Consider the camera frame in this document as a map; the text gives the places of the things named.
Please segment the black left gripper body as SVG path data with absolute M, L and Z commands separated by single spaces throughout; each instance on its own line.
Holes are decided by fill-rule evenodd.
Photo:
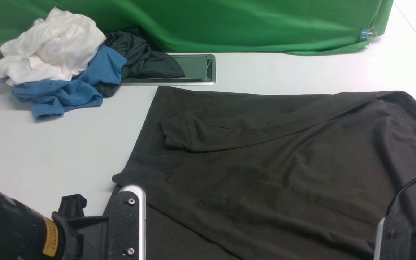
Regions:
M 86 217 L 87 199 L 81 194 L 63 196 L 52 220 L 60 232 L 56 260 L 106 260 L 108 217 Z

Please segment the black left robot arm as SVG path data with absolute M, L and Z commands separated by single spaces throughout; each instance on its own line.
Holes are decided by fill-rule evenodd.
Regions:
M 0 260 L 106 260 L 106 217 L 86 217 L 87 200 L 64 196 L 47 218 L 0 192 Z

